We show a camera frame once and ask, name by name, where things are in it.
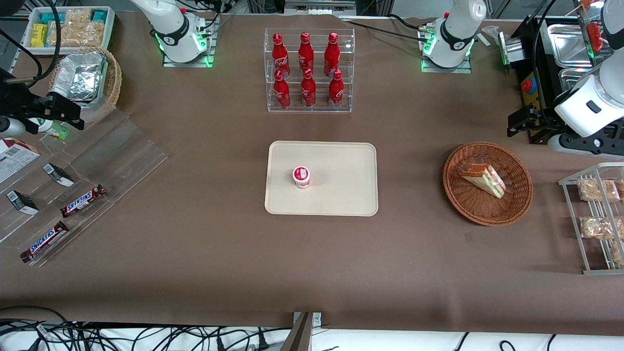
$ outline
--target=metal wire rack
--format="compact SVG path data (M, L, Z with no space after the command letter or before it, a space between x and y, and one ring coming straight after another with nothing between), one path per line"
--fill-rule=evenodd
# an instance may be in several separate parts
M578 183L584 179L597 180L598 188L602 195L602 201L573 201L570 198L570 189L576 189ZM583 263L585 264L585 270L583 274L624 274L624 267L618 265L613 261L612 247L615 245L616 250L620 255L624 257L624 248L622 247L621 240L610 239L583 239L580 229L580 216L591 215L592 217L607 218L611 223L612 228L615 228L617 233L616 237L619 237L615 218L624 214L624 208L622 207L622 201L609 202L607 200L607 194L603 186L602 180L607 179L624 179L624 162L605 162L597 164L593 167L580 171L569 177L560 180L558 183L563 187L563 193L565 194L565 200L572 216L572 223L574 225L574 231L576 232L578 245L581 249L583 256ZM605 258L606 268L596 267L595 264L590 264L587 255L587 249L591 249L597 243L600 245L600 250Z

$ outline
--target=metal tray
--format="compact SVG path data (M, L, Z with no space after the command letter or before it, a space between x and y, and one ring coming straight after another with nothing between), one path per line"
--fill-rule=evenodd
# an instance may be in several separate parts
M591 67L583 33L578 24L553 24L548 38L555 53L555 62L562 68Z
M579 79L589 72L589 69L584 68L566 68L559 72L559 81L561 82L562 90L566 91L574 86Z

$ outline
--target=red button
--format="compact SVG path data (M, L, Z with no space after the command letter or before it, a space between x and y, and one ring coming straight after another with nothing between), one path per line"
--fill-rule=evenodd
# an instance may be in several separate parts
M522 82L522 91L529 92L529 91L531 91L531 89L533 89L533 82L532 81L524 81L524 82Z

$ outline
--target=clear display stand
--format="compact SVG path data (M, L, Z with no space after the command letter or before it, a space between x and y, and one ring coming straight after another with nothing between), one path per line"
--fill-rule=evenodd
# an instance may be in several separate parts
M301 103L301 81L303 75L299 68L299 46L301 33L310 33L310 44L314 49L314 81L316 81L316 105L305 107ZM323 73L324 54L327 47L329 34L338 34L338 47L340 48L340 63L338 68L343 72L343 103L339 109L329 107L329 82L332 78ZM280 33L284 46L288 50L288 62L290 64L290 76L286 78L290 89L290 107L282 109L275 98L273 83L275 82L275 66L273 65L273 35ZM354 29L288 29L267 28L265 31L265 77L266 77L266 106L270 112L289 113L340 113L351 112L353 109L353 75L355 68L355 30Z
M578 182L587 179L596 180L596 185L600 191L600 201L581 201L578 199ZM621 220L621 216L624 215L624 208L621 200L608 201L602 182L602 180L607 179L624 179L624 162L597 164L559 181L559 185L563 187L563 194L570 210L570 216L572 216L572 224L583 256L583 263L585 264L583 274L624 274L624 265L622 264L624 263L622 262L624 247L621 240L584 239L581 235L583 232L581 217L601 218L608 223L610 228L618 228L616 219ZM589 259L599 256L603 256L605 259L600 264L591 262Z
M22 140L37 148L40 156L0 184L0 245L19 249L17 260L21 252L59 221L70 229L29 262L36 266L56 255L167 158L118 109L102 121L87 125L83 131L70 127L70 134L63 141L40 134L34 142L24 137ZM48 162L63 168L74 185L64 187L52 180L43 170ZM98 184L106 190L105 195L72 216L62 218L61 208ZM6 197L12 190L28 195L39 212L35 215L18 212Z

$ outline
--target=acrylic bottle rack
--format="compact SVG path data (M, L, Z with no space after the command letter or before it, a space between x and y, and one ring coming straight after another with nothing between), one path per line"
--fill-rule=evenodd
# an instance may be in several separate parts
M314 81L316 81L316 105L305 107L301 103L301 81L303 75L299 67L299 46L301 33L310 34L310 44L314 49ZM329 82L332 78L323 72L325 48L329 34L338 34L340 48L340 63L338 68L343 72L344 92L343 102L339 109L331 109L328 104ZM286 78L290 90L290 107L282 109L273 90L275 81L275 66L273 65L273 35L280 33L284 46L288 50L290 76ZM267 28L265 31L265 77L266 77L266 106L270 112L290 113L345 113L353 109L353 75L355 67L355 30L354 29L287 29Z

